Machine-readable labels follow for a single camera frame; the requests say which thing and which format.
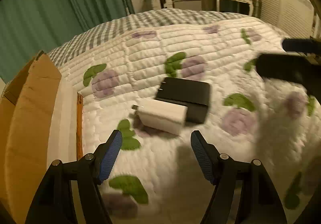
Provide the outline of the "white floral quilt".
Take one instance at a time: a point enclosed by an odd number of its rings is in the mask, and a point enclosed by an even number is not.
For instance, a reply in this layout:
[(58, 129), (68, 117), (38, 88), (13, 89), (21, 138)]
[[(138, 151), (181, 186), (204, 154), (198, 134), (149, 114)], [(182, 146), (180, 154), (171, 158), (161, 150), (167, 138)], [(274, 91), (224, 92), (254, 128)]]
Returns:
[(199, 223), (214, 186), (197, 163), (198, 130), (240, 162), (259, 159), (295, 223), (320, 182), (320, 98), (258, 73), (264, 56), (289, 64), (287, 36), (247, 16), (127, 28), (114, 20), (74, 37), (49, 57), (83, 97), (82, 148), (123, 136), (100, 192), (113, 223)]

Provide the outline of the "white charger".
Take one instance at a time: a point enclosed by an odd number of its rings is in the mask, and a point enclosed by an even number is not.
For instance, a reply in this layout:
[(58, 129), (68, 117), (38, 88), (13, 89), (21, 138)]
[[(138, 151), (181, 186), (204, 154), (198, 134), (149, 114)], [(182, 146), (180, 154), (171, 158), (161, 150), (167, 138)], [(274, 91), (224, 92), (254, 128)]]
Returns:
[(166, 105), (132, 105), (132, 109), (136, 111), (144, 126), (173, 135), (180, 135), (188, 110), (186, 106), (171, 103)]

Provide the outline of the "cardboard box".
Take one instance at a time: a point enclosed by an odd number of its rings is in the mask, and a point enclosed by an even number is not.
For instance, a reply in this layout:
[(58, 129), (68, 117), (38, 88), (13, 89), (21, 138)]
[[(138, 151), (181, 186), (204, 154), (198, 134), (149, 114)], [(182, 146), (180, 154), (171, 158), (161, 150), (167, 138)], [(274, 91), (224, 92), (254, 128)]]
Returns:
[(24, 223), (50, 163), (77, 159), (77, 91), (40, 51), (1, 96), (1, 203)]

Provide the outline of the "teal curtain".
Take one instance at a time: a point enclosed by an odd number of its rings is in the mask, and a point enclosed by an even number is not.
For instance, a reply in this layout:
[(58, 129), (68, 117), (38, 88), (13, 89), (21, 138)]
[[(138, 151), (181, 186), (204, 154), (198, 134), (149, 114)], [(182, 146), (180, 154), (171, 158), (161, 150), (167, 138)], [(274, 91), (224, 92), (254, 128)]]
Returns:
[(133, 13), (131, 0), (1, 0), (1, 79), (101, 23)]

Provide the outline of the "black cube charger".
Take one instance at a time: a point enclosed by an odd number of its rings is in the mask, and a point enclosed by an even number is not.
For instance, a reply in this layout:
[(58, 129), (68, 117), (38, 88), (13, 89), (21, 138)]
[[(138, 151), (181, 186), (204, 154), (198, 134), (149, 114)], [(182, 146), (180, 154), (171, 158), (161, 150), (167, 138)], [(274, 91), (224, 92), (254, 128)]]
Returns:
[(186, 121), (203, 124), (210, 107), (211, 85), (202, 81), (166, 77), (155, 100), (186, 106)]

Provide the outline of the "white suitcase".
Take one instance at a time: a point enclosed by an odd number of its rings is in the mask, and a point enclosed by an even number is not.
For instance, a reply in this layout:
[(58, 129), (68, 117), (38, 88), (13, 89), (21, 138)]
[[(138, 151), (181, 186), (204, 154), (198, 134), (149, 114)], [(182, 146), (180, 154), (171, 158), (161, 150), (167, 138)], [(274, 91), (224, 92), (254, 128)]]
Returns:
[(164, 8), (173, 8), (172, 0), (145, 0), (145, 7), (147, 11), (161, 10)]

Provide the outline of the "grey checked bed sheet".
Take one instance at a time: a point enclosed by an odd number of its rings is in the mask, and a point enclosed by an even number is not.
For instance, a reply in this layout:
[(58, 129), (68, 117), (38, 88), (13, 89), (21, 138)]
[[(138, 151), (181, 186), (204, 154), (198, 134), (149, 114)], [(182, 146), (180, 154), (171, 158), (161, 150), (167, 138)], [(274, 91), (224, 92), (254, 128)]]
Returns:
[(220, 20), (240, 19), (246, 15), (232, 12), (194, 11), (169, 8), (151, 10), (99, 24), (74, 36), (70, 41), (51, 50), (47, 55), (60, 67), (85, 51), (121, 34), (138, 28), (162, 27), (175, 24), (211, 24)]

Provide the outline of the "white louvred wardrobe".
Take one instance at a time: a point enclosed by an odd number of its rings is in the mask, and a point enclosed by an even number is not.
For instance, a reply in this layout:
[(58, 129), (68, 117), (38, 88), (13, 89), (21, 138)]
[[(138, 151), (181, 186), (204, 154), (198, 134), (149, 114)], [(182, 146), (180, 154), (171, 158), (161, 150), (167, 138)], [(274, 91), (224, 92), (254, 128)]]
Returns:
[(314, 7), (309, 0), (261, 0), (261, 20), (295, 38), (312, 36)]

